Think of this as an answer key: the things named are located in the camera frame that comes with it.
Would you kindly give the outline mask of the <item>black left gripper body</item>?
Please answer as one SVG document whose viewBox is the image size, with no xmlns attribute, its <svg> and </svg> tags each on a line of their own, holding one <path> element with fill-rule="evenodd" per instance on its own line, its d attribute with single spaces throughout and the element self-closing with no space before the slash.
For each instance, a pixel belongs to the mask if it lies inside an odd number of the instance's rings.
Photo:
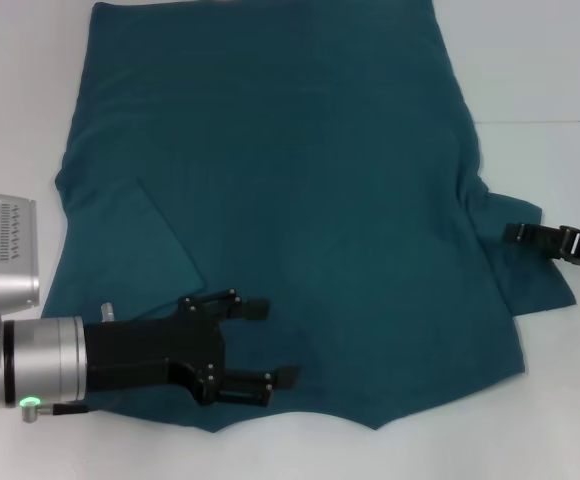
<svg viewBox="0 0 580 480">
<path fill-rule="evenodd" d="M 226 310 L 182 302 L 158 319 L 101 322 L 84 327 L 86 392 L 175 385 L 201 405 L 219 401 L 225 376 Z"/>
</svg>

